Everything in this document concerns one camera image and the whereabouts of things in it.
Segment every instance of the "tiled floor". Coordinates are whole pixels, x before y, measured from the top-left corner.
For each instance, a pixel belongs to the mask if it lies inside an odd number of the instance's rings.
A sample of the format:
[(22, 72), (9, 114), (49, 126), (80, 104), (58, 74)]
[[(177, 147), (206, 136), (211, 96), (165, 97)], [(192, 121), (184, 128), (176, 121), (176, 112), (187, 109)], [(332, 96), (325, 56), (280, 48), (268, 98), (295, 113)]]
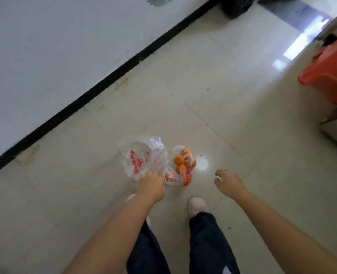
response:
[(337, 16), (337, 0), (301, 0), (313, 8), (335, 18)]
[(281, 273), (245, 214), (213, 185), (218, 168), (238, 172), (337, 256), (337, 148), (317, 126), (333, 106), (297, 83), (317, 50), (291, 61), (302, 38), (257, 4), (233, 21), (214, 8), (19, 155), (0, 171), (0, 269), (61, 272), (134, 192), (117, 154), (130, 134), (187, 145), (198, 161), (190, 186), (169, 188), (150, 213), (172, 273), (188, 273), (186, 202), (195, 195), (207, 200), (243, 273)]

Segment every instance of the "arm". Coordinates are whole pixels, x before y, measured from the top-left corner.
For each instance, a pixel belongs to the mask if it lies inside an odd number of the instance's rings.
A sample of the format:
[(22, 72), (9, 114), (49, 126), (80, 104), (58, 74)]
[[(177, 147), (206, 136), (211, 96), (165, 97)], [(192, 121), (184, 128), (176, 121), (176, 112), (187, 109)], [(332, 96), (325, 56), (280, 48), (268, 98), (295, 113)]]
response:
[(218, 170), (214, 180), (220, 192), (232, 198), (252, 224), (286, 274), (337, 273), (337, 259), (290, 221), (248, 192), (239, 176)]
[(149, 211), (165, 191), (165, 178), (157, 173), (139, 180), (136, 195), (95, 232), (63, 274), (120, 274)]

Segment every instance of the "dark blue pants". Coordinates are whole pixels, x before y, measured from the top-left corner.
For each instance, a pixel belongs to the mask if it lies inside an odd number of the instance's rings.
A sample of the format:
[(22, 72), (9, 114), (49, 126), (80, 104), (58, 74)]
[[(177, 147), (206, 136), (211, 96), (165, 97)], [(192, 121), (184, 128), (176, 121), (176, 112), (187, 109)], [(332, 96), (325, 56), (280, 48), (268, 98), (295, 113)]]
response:
[[(214, 216), (201, 212), (190, 219), (190, 274), (239, 274), (235, 256)], [(169, 274), (160, 245), (145, 222), (126, 264), (128, 274)]]

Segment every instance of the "wall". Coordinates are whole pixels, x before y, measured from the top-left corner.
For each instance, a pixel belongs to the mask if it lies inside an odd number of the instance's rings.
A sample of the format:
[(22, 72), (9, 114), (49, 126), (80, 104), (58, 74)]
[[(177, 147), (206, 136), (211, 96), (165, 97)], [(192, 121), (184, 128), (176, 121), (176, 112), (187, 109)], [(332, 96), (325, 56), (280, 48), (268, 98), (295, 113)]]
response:
[(208, 0), (0, 0), (0, 155)]

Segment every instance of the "plastic bag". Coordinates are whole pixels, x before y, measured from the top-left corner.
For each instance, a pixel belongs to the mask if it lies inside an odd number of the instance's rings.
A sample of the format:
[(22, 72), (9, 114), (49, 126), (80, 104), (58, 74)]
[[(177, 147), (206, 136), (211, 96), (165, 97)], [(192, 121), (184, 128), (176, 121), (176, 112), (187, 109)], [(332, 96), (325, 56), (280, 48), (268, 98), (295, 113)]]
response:
[(127, 136), (119, 144), (128, 177), (138, 180), (149, 171), (159, 172), (167, 164), (167, 152), (159, 137)]
[(183, 145), (176, 145), (163, 168), (166, 184), (188, 186), (192, 180), (192, 171), (195, 166), (196, 161), (191, 150)]

